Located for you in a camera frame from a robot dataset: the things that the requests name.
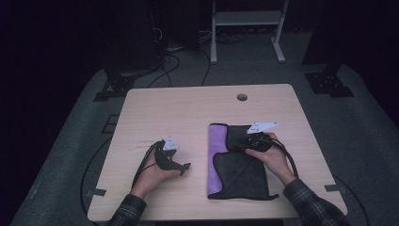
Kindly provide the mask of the black tape rectangle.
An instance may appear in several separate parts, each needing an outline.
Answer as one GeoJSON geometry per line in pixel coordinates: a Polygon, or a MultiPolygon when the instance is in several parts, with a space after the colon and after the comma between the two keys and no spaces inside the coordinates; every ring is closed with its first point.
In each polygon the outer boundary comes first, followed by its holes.
{"type": "Polygon", "coordinates": [[[104,124],[102,133],[103,134],[113,134],[116,130],[119,117],[120,116],[118,114],[110,114],[104,124]]]}

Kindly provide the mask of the person's left hand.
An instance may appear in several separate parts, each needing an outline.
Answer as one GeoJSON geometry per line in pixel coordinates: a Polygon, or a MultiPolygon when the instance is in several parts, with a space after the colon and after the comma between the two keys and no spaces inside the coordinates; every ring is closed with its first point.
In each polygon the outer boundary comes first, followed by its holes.
{"type": "Polygon", "coordinates": [[[180,172],[177,169],[162,170],[155,161],[154,154],[151,153],[146,161],[144,170],[139,174],[136,183],[131,188],[130,193],[141,200],[159,186],[163,181],[169,178],[177,177],[180,172]]]}

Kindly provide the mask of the person's right hand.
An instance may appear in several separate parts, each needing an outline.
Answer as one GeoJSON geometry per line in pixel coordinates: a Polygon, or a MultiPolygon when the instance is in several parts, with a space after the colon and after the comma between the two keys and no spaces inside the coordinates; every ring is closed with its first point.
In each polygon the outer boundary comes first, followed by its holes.
{"type": "Polygon", "coordinates": [[[264,153],[246,149],[246,154],[261,160],[280,179],[283,186],[289,185],[296,179],[288,166],[286,155],[279,148],[271,147],[264,153]]]}

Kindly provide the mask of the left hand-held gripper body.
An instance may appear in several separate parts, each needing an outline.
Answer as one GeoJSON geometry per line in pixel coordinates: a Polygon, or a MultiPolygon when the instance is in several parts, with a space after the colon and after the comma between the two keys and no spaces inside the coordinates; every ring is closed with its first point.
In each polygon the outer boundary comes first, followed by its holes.
{"type": "Polygon", "coordinates": [[[155,145],[155,161],[161,170],[179,170],[184,171],[184,165],[172,160],[172,157],[180,146],[172,137],[167,137],[158,141],[155,145]]]}

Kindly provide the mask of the black stand base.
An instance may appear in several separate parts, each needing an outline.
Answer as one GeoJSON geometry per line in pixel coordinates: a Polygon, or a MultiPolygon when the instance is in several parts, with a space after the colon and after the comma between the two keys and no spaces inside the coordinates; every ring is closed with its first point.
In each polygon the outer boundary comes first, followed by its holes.
{"type": "Polygon", "coordinates": [[[106,102],[110,98],[125,97],[135,84],[132,76],[118,76],[115,79],[108,78],[102,89],[98,91],[93,99],[94,102],[106,102]]]}
{"type": "Polygon", "coordinates": [[[305,73],[314,94],[329,94],[333,98],[353,97],[354,94],[338,76],[340,64],[327,64],[318,73],[305,73]]]}

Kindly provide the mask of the white metal stand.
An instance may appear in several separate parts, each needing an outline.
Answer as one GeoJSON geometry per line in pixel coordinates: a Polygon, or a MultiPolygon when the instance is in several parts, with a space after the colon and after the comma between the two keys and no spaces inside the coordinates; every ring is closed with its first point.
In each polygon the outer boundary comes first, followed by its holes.
{"type": "Polygon", "coordinates": [[[285,17],[290,0],[283,0],[279,10],[263,11],[227,11],[216,10],[216,0],[212,4],[211,47],[210,62],[217,63],[216,29],[220,26],[248,26],[248,25],[275,25],[277,31],[271,43],[279,63],[285,62],[285,56],[279,45],[280,35],[285,22],[285,17]]]}

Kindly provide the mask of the dark equipment cabinet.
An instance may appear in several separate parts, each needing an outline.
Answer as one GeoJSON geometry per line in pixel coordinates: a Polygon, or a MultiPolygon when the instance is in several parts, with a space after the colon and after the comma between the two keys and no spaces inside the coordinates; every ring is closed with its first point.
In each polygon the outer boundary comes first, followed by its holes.
{"type": "Polygon", "coordinates": [[[108,31],[115,51],[109,68],[118,73],[151,72],[160,62],[148,0],[107,0],[108,31]]]}

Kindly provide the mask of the black and purple cloth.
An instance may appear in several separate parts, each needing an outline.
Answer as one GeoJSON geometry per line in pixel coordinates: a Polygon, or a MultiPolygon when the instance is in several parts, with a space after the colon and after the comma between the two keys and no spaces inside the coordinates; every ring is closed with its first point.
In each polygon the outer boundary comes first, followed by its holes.
{"type": "Polygon", "coordinates": [[[264,164],[246,154],[249,125],[212,123],[208,134],[207,196],[210,200],[272,201],[264,164]]]}

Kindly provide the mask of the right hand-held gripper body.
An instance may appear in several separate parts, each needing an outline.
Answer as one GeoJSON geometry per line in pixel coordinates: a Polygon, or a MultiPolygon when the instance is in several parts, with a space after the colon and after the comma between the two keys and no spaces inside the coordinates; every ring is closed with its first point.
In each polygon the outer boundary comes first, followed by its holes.
{"type": "Polygon", "coordinates": [[[256,121],[247,129],[247,147],[257,152],[266,152],[272,146],[272,138],[266,130],[278,126],[276,121],[256,121]]]}

